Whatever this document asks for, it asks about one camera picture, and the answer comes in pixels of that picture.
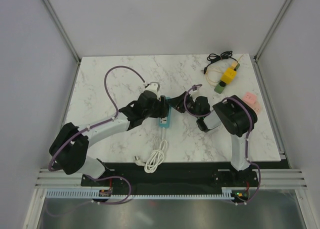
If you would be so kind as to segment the teal power strip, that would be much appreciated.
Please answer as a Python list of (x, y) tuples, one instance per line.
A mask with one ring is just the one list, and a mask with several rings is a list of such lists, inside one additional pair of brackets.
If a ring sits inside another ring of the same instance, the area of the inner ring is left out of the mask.
[(163, 129), (168, 129), (171, 123), (172, 107), (169, 106), (167, 100), (168, 99), (165, 97), (165, 103), (159, 102), (159, 108), (158, 108), (158, 113), (159, 113), (158, 125), (160, 128), (163, 128)]

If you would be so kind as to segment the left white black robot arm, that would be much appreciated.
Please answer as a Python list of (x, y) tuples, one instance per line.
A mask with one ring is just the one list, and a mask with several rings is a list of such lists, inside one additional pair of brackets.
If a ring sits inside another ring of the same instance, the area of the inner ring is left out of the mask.
[(62, 170), (66, 175), (81, 173), (104, 186), (109, 182), (110, 174), (97, 158), (87, 155), (88, 149), (112, 135), (140, 126), (148, 118), (165, 118), (168, 113), (166, 97), (146, 90), (137, 100), (119, 109), (114, 117), (81, 126), (69, 122), (61, 128), (49, 148), (52, 159), (48, 170)]

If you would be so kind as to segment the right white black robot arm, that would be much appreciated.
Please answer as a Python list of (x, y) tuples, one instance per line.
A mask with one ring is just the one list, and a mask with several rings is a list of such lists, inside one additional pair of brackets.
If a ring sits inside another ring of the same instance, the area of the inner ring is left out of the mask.
[(168, 99), (167, 104), (179, 113), (196, 117), (196, 124), (202, 132), (207, 133), (224, 126), (231, 136), (230, 164), (234, 168), (229, 173), (229, 180), (235, 186), (242, 185), (247, 180), (245, 170), (251, 165), (249, 136), (258, 121), (256, 112), (236, 95), (210, 106), (207, 97), (193, 99), (189, 93), (184, 92)]

